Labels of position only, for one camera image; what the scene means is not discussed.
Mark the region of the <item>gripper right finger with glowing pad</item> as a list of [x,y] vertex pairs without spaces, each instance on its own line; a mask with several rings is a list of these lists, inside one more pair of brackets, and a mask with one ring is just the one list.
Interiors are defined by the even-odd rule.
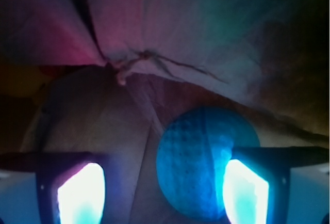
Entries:
[[235,148],[223,199],[230,223],[329,223],[329,150]]

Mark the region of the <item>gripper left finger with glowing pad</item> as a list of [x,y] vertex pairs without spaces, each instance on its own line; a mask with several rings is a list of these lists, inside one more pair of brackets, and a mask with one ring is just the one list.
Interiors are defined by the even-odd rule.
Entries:
[[89,152],[1,155],[1,223],[101,223],[103,167]]

